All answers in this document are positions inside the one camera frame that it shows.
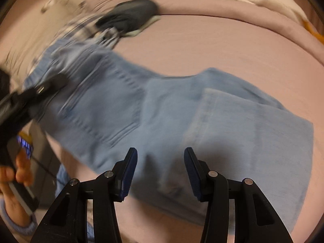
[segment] light blue sleeve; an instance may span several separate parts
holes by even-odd
[[[7,214],[7,211],[5,210],[4,200],[0,199],[0,212],[1,217],[4,220],[5,223],[7,223],[11,229],[16,231],[18,234],[22,236],[31,236],[34,234],[36,228],[37,228],[37,221],[34,214],[30,216],[30,224],[27,227],[22,227],[17,224],[15,224],[10,217]]]

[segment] pink bedsheet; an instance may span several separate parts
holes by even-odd
[[[88,0],[104,12],[125,0]],[[131,62],[170,76],[216,67],[241,77],[314,124],[313,168],[292,232],[303,243],[324,212],[324,46],[290,19],[254,5],[227,0],[155,0],[162,19],[116,51]],[[69,174],[96,176],[57,147]],[[201,227],[169,217],[128,197],[116,204],[120,230],[140,243],[199,242]]]

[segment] jeans pocket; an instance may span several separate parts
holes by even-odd
[[[144,90],[110,56],[94,52],[78,67],[70,77],[75,89],[59,114],[113,147],[138,127]]]

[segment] light blue jeans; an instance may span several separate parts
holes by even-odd
[[[313,127],[276,99],[214,68],[161,77],[99,45],[66,40],[48,48],[25,86],[59,72],[69,84],[35,115],[96,173],[111,170],[135,147],[130,193],[203,224],[206,205],[194,197],[183,162],[191,146],[226,178],[252,178],[292,231],[310,178]]]

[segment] metal pin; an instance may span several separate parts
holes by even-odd
[[[70,185],[76,185],[78,182],[79,182],[79,180],[76,179],[76,178],[74,178],[74,179],[71,179],[71,180],[70,180],[69,184],[70,184]]]
[[[40,86],[38,89],[37,89],[37,91],[36,91],[36,93],[39,95],[39,94],[41,94],[41,92],[44,90],[44,86]]]
[[[114,172],[113,171],[107,171],[104,173],[104,176],[109,178],[109,177],[112,177],[114,175]]]
[[[251,185],[251,184],[253,184],[253,180],[250,179],[250,178],[246,178],[246,179],[244,180],[244,183],[246,183],[247,185]]]
[[[216,171],[209,171],[208,175],[211,177],[216,177],[218,175],[218,173]]]

